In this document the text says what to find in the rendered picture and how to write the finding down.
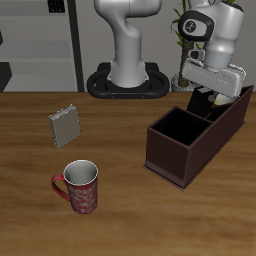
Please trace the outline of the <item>white-yellow mug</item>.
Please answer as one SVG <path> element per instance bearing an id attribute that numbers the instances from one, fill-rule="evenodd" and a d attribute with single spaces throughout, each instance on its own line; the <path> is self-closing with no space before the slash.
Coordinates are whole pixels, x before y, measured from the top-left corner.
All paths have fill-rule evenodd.
<path id="1" fill-rule="evenodd" d="M 213 102 L 214 106 L 221 106 L 229 103 L 233 103 L 236 101 L 236 97 L 230 98 L 222 94 L 217 94 L 216 98 Z"/>

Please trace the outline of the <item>grey book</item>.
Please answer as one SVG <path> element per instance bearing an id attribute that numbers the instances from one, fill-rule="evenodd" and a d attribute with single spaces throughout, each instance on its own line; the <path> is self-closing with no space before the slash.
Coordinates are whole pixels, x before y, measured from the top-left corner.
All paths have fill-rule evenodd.
<path id="1" fill-rule="evenodd" d="M 53 143 L 57 148 L 77 138 L 80 131 L 78 109 L 70 104 L 48 117 Z"/>

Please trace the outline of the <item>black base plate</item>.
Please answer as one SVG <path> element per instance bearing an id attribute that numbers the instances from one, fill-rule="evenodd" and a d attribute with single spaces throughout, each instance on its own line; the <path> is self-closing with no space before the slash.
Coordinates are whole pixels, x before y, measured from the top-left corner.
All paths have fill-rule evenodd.
<path id="1" fill-rule="evenodd" d="M 87 80 L 87 91 L 99 99 L 157 99 L 164 97 L 170 88 L 169 79 L 159 71 L 154 62 L 145 63 L 149 79 L 134 88 L 122 88 L 107 79 L 110 63 L 100 63 L 97 71 Z"/>

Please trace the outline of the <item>small black box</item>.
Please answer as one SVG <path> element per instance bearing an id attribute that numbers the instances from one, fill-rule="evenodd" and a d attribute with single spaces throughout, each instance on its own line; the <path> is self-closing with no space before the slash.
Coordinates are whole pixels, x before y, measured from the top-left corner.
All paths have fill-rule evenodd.
<path id="1" fill-rule="evenodd" d="M 50 13 L 64 13 L 64 0 L 47 0 L 48 10 Z"/>

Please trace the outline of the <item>pot plant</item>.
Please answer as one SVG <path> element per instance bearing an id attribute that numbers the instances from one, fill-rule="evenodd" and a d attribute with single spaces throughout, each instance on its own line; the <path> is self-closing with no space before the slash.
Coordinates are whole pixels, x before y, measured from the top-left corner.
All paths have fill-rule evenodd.
<path id="1" fill-rule="evenodd" d="M 188 0 L 190 9 L 176 21 L 180 39 L 203 42 L 202 49 L 191 49 L 183 63 L 183 78 L 228 97 L 241 90 L 240 69 L 231 64 L 242 27 L 244 11 L 229 0 L 211 4 L 209 0 Z"/>

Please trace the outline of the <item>black book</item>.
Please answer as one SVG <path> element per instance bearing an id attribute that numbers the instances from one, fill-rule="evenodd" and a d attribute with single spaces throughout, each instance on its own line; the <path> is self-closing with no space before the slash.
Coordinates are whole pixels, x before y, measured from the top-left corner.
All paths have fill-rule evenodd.
<path id="1" fill-rule="evenodd" d="M 200 117 L 206 117 L 214 102 L 214 92 L 206 87 L 195 88 L 187 106 L 187 111 Z"/>

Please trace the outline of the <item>white shelf unit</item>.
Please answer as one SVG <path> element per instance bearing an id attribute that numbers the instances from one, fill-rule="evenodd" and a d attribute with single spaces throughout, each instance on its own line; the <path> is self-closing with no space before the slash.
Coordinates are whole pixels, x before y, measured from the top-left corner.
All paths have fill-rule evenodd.
<path id="1" fill-rule="evenodd" d="M 82 92 L 76 0 L 0 0 L 0 92 Z"/>

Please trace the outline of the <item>red patterned mug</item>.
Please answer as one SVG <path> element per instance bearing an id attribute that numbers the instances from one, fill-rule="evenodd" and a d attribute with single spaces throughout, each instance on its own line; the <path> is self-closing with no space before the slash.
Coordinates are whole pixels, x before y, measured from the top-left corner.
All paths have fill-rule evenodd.
<path id="1" fill-rule="evenodd" d="M 51 179 L 52 189 L 71 203 L 78 214 L 90 214 L 97 207 L 98 168 L 88 160 L 69 163 L 62 174 Z"/>

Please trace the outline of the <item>dark brown desk caddy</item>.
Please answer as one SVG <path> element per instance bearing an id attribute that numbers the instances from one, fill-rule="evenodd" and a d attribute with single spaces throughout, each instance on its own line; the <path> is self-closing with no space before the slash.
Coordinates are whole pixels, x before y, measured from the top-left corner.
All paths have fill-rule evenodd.
<path id="1" fill-rule="evenodd" d="M 244 87 L 235 102 L 214 107 L 204 118 L 173 107 L 147 127 L 144 168 L 186 189 L 244 125 L 252 92 Z"/>

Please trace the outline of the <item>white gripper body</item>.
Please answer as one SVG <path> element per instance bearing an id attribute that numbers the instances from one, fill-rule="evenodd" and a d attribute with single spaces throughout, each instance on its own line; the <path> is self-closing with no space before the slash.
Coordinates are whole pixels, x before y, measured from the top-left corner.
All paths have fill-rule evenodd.
<path id="1" fill-rule="evenodd" d="M 187 58 L 183 65 L 182 76 L 194 83 L 233 98 L 240 95 L 246 72 L 243 68 L 233 64 L 214 72 L 207 70 L 202 62 Z"/>

